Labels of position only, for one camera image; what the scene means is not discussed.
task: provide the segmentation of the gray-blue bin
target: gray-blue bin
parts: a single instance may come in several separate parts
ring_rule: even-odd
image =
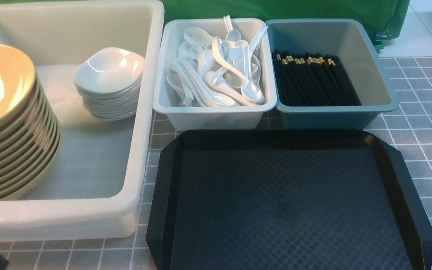
[[[281,19],[267,21],[266,25],[271,51],[339,56],[362,103],[362,106],[286,106],[278,96],[276,108],[281,111],[283,128],[362,130],[380,113],[398,108],[396,91],[359,22]]]

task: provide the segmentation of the gray tiled floor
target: gray tiled floor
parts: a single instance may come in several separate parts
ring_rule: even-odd
[[[432,223],[432,58],[384,58],[401,99],[400,108],[379,116],[367,130],[399,149]],[[264,114],[259,129],[281,129],[277,111]],[[159,152],[179,133],[153,115],[153,129],[137,232],[124,239],[0,243],[10,270],[156,270],[146,234]]]

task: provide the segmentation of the white plastic tub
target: white plastic tub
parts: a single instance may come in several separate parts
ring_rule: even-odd
[[[156,0],[0,5],[0,43],[19,48],[62,130],[48,177],[22,200],[0,201],[0,241],[129,236],[137,228],[164,20]],[[106,47],[146,58],[136,116],[92,118],[72,83],[75,69]]]
[[[235,29],[241,32],[243,39],[252,41],[264,25],[258,19],[234,19]],[[271,51],[267,34],[261,40],[259,51],[261,60],[261,90],[266,102],[261,106],[180,107],[181,99],[166,82],[170,63],[178,55],[178,49],[184,42],[183,32],[190,27],[199,27],[212,36],[225,37],[227,34],[223,19],[175,20],[168,22],[161,40],[161,50],[154,86],[153,108],[158,113],[166,114],[171,124],[178,131],[191,129],[253,129],[266,111],[276,106],[276,84],[271,65]]]

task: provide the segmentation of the green cloth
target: green cloth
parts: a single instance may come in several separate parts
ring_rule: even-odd
[[[54,0],[36,0],[48,2]],[[28,0],[0,0],[21,3]],[[350,18],[359,21],[374,45],[382,45],[377,34],[397,38],[410,0],[161,0],[165,23],[175,19],[259,18]]]

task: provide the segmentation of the plastic bin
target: plastic bin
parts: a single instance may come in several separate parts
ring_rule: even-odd
[[[350,19],[283,19],[267,21],[271,52],[337,55],[353,83],[362,106],[286,106],[281,111],[286,129],[364,129],[382,112],[399,106],[389,77],[363,26]]]
[[[243,39],[252,41],[264,25],[258,19],[234,19],[235,29],[241,32]],[[199,27],[213,36],[225,37],[227,34],[223,19],[175,20],[168,22],[161,40],[161,52],[154,87],[153,108],[158,113],[166,114],[171,124],[178,131],[191,129],[253,129],[266,111],[276,106],[276,83],[271,51],[267,34],[259,45],[261,61],[261,90],[266,102],[261,106],[234,106],[227,108],[214,107],[180,107],[181,99],[166,82],[170,72],[170,63],[177,58],[178,49],[184,42],[183,32],[190,27]]]
[[[156,0],[0,5],[0,43],[33,60],[63,132],[41,185],[0,201],[0,242],[125,237],[137,229],[163,21]],[[106,47],[146,58],[134,118],[94,119],[72,82],[75,69]]]

